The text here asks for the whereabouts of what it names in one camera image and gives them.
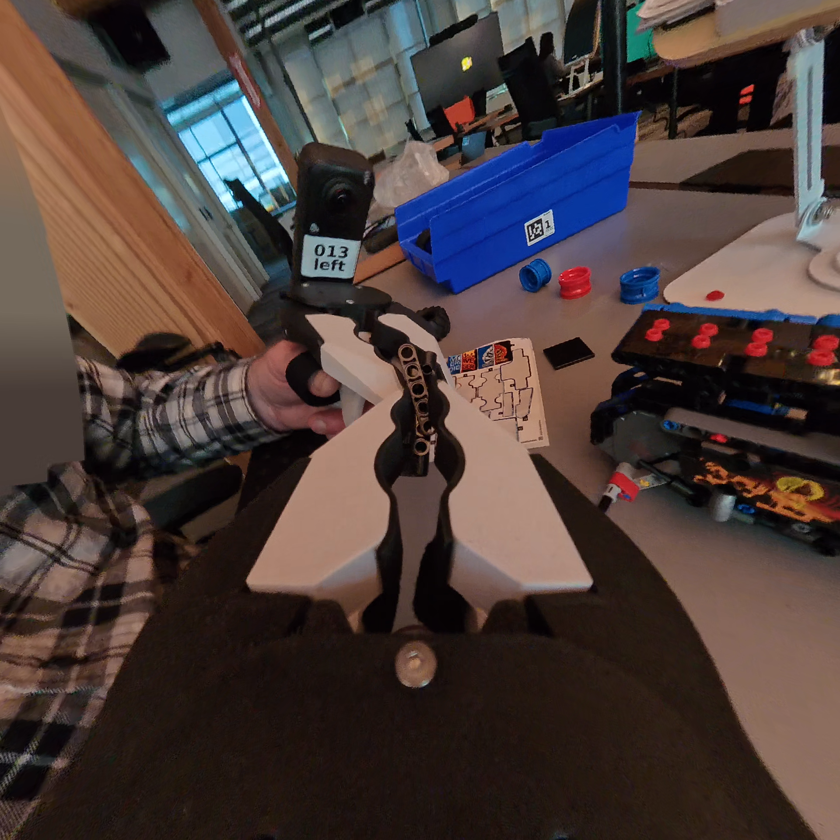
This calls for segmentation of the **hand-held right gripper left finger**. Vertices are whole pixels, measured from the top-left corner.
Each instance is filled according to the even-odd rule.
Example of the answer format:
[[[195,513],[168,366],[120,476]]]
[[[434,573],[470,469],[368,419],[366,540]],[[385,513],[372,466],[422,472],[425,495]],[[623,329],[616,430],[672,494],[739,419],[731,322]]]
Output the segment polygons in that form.
[[[395,432],[393,394],[320,447],[248,573],[255,593],[334,601],[356,631],[400,631],[421,552],[421,482],[375,474]]]

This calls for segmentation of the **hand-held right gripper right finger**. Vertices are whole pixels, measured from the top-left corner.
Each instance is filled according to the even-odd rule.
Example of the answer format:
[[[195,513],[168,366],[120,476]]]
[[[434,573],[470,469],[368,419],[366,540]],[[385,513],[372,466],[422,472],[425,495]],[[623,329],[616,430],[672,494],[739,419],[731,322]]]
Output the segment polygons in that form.
[[[459,394],[430,396],[445,479],[421,560],[421,623],[475,628],[499,602],[594,582],[528,450]]]

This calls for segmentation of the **red-tipped grey axle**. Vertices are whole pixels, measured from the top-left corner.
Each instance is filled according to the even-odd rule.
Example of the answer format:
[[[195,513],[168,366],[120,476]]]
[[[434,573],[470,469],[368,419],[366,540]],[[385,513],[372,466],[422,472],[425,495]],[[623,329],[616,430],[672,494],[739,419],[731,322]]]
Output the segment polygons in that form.
[[[597,504],[598,510],[606,512],[616,501],[634,501],[640,491],[635,478],[635,468],[627,462],[619,463],[604,489]]]

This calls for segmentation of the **blue black brick truck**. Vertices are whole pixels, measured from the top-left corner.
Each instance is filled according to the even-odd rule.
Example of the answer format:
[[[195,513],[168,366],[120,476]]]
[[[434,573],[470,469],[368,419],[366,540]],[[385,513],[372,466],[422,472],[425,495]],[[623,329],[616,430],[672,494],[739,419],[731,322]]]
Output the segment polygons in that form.
[[[839,554],[839,317],[648,303],[591,443],[716,522]]]

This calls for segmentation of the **person's left forearm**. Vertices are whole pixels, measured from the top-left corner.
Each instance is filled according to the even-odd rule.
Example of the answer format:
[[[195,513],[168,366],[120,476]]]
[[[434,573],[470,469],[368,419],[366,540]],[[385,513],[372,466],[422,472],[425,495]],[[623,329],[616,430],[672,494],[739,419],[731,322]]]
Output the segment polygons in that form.
[[[273,443],[249,400],[252,360],[130,374],[76,357],[85,456],[110,484],[172,475]]]

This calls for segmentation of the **grey desk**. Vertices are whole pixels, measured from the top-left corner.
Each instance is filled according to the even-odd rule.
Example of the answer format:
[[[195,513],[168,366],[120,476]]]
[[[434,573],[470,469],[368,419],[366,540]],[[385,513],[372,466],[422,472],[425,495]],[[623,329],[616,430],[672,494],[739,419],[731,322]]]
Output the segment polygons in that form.
[[[554,273],[588,266],[592,291],[560,299],[555,281],[521,289],[515,265],[451,296],[408,264],[374,276],[410,308],[451,319],[446,352],[528,338],[538,354],[550,446],[541,452],[588,498],[613,471],[590,444],[590,414],[621,370],[611,353],[638,307],[618,297],[622,273],[656,266],[666,286],[752,227],[793,209],[793,198],[689,192],[676,184],[714,165],[698,141],[640,143],[624,211],[549,248]],[[581,338],[592,360],[554,371],[543,349]],[[753,744],[820,838],[838,838],[838,560],[763,528],[715,523],[667,490],[617,505],[611,518],[682,601],[715,659]]]

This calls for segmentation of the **person's left hand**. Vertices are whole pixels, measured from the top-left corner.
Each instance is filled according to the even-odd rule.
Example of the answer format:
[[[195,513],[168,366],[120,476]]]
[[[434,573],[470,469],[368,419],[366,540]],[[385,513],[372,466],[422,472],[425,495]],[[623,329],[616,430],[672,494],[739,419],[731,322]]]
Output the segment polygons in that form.
[[[267,428],[280,434],[309,429],[332,438],[344,430],[343,414],[335,406],[310,406],[287,382],[287,367],[306,348],[288,340],[271,346],[250,364],[246,376],[248,400]]]

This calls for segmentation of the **black rubber tire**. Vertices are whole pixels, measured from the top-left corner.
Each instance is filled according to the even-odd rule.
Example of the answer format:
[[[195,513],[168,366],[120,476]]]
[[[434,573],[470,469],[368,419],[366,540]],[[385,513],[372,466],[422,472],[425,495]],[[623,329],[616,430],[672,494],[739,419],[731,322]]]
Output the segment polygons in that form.
[[[436,341],[445,339],[451,330],[447,311],[439,306],[409,310],[408,316],[430,333]]]

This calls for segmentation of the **clear plastic bag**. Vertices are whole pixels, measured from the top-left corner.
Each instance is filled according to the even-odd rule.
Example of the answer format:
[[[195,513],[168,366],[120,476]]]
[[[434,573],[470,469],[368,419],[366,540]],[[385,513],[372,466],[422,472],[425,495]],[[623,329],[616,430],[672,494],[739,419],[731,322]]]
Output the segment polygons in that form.
[[[432,144],[411,140],[375,177],[374,201],[395,209],[447,183],[449,177]]]

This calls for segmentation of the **white sticker sheet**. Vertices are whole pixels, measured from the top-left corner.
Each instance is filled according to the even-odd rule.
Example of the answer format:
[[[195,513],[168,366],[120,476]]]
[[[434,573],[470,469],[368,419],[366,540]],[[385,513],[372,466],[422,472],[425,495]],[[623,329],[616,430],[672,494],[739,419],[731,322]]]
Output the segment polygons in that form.
[[[451,354],[455,390],[528,449],[550,446],[537,358],[530,339],[504,339]]]

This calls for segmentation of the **black square plate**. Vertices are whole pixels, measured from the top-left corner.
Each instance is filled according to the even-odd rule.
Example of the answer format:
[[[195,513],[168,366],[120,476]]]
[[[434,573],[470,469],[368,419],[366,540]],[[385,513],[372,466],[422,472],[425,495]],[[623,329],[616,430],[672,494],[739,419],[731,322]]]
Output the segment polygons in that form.
[[[568,339],[543,349],[545,359],[554,371],[594,359],[595,353],[581,338]]]

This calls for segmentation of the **blue storage bin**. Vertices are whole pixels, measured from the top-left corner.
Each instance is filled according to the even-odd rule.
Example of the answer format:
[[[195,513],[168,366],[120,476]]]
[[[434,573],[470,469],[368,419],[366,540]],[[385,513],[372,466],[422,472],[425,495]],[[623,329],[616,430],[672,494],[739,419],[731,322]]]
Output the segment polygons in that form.
[[[622,212],[638,116],[548,130],[399,206],[405,260],[457,294]]]

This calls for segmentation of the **computer monitor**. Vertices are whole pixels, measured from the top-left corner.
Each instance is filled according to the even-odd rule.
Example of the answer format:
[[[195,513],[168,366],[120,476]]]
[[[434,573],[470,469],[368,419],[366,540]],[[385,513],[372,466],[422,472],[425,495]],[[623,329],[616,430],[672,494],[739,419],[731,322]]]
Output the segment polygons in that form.
[[[503,54],[496,12],[417,52],[411,66],[423,110],[446,109],[477,91],[499,88],[503,79],[498,60]]]

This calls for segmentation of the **person's plaid shirt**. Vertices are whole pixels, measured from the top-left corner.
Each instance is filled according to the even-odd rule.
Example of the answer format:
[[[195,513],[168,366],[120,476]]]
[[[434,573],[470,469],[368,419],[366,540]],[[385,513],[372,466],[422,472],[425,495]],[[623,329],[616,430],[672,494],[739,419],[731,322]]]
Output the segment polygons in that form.
[[[2,498],[2,838],[74,759],[158,606],[157,536],[80,463]]]

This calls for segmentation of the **white book stand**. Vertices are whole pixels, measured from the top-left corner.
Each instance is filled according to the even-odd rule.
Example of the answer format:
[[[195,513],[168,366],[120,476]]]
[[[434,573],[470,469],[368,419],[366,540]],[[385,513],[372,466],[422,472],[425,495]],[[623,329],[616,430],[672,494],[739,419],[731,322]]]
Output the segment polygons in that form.
[[[789,40],[794,213],[761,223],[673,280],[663,291],[668,303],[714,313],[778,311],[838,327],[838,204],[823,179],[824,38],[807,28]],[[706,301],[712,290],[725,297]]]

